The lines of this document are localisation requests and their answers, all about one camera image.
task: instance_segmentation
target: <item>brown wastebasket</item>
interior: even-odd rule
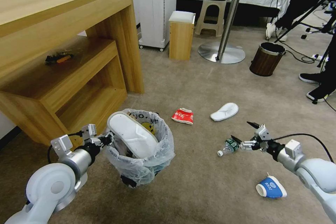
[[[261,43],[250,66],[250,71],[259,76],[271,76],[285,51],[285,48],[279,44]]]

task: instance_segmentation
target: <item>wooden desk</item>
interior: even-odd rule
[[[34,141],[50,145],[88,123],[100,132],[126,89],[144,92],[133,0],[0,3],[0,110]],[[44,64],[64,50],[74,58]]]

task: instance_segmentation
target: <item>bottle label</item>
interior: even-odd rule
[[[228,142],[229,145],[231,145],[231,147],[233,148],[234,151],[239,149],[239,145],[236,143],[235,140],[233,140],[232,138],[229,138],[228,140],[226,140]]]

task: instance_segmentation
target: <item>white sneaker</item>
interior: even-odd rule
[[[268,23],[267,25],[266,25],[266,40],[269,40],[270,38],[272,38],[272,36],[276,36],[276,37],[280,37],[284,32],[286,32],[287,31],[287,29],[286,28],[284,28],[284,29],[282,29],[282,28],[277,28],[276,26],[275,26],[275,24],[273,24],[273,23]],[[283,41],[283,42],[285,42],[286,40],[287,40],[287,38],[288,38],[288,35],[286,34],[285,36],[283,36],[281,39],[280,39],[280,41]]]

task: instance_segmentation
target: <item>bottle on table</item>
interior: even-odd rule
[[[218,156],[223,156],[225,154],[233,153],[239,149],[239,143],[234,140],[233,137],[230,137],[225,141],[224,147],[217,151]]]

